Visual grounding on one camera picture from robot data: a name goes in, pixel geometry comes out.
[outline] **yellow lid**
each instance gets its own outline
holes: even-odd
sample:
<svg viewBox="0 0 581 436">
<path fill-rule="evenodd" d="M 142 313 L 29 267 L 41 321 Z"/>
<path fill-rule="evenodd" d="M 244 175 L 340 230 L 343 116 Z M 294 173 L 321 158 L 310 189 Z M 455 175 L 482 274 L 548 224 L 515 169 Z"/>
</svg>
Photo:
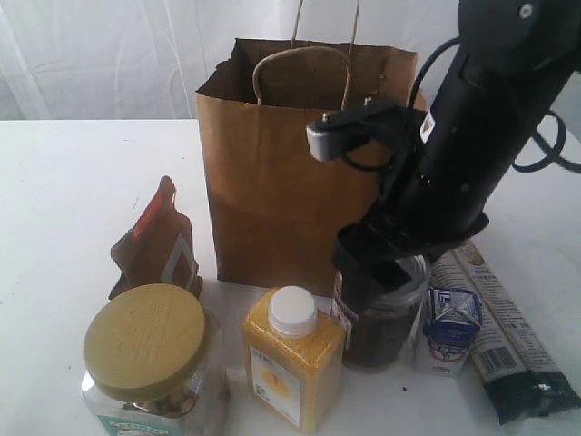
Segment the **yellow lid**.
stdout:
<svg viewBox="0 0 581 436">
<path fill-rule="evenodd" d="M 109 302 L 84 337 L 95 385 L 119 401 L 155 400 L 182 387 L 204 353 L 205 315 L 193 295 L 148 284 Z"/>
</svg>

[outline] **brown pouch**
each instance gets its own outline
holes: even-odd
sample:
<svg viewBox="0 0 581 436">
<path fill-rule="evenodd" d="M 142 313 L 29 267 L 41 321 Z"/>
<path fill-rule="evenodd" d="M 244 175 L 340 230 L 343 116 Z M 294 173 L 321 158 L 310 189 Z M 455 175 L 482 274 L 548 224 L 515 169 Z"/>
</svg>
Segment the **brown pouch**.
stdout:
<svg viewBox="0 0 581 436">
<path fill-rule="evenodd" d="M 193 257 L 192 224 L 176 211 L 174 196 L 175 185 L 165 175 L 135 226 L 112 247 L 121 278 L 109 300 L 136 286 L 160 282 L 200 295 L 202 278 Z"/>
</svg>

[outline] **snack package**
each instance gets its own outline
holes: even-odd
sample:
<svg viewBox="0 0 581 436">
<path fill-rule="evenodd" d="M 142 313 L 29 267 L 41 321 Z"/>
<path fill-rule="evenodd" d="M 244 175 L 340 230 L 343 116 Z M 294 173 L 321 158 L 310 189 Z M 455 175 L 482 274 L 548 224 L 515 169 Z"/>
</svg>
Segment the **snack package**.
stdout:
<svg viewBox="0 0 581 436">
<path fill-rule="evenodd" d="M 192 225 L 176 211 L 175 192 L 172 179 L 164 176 L 135 226 L 112 247 L 111 257 L 121 269 L 121 278 L 110 300 L 152 283 L 174 284 L 200 295 L 202 278 L 193 257 Z"/>
<path fill-rule="evenodd" d="M 500 424 L 524 413 L 548 416 L 581 407 L 581 399 L 471 242 L 444 254 L 432 272 L 432 284 L 468 289 L 480 297 L 482 328 L 471 360 Z"/>
</svg>

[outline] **white bottle cap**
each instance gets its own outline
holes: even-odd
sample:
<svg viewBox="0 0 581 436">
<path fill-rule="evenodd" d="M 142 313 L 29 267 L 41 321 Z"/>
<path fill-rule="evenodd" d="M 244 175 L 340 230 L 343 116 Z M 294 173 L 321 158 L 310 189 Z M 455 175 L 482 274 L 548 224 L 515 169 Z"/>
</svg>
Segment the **white bottle cap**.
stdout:
<svg viewBox="0 0 581 436">
<path fill-rule="evenodd" d="M 317 325 L 315 299 L 306 289 L 285 286 L 272 295 L 269 304 L 271 328 L 288 338 L 302 338 Z"/>
</svg>

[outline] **glass jar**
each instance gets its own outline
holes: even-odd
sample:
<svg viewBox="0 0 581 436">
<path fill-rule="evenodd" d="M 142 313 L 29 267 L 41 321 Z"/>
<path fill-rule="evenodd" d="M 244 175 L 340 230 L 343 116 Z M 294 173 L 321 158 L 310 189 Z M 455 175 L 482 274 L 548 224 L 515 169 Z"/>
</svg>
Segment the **glass jar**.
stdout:
<svg viewBox="0 0 581 436">
<path fill-rule="evenodd" d="M 349 367 L 378 370 L 394 362 L 428 292 L 431 270 L 424 257 L 390 262 L 397 266 L 378 265 L 365 283 L 337 273 L 331 314 L 346 331 L 343 363 Z M 356 313 L 348 303 L 350 296 L 365 293 L 361 287 L 371 285 L 381 290 L 372 304 Z"/>
<path fill-rule="evenodd" d="M 216 318 L 177 286 L 109 302 L 84 341 L 85 403 L 113 436 L 217 436 L 230 390 Z"/>
</svg>

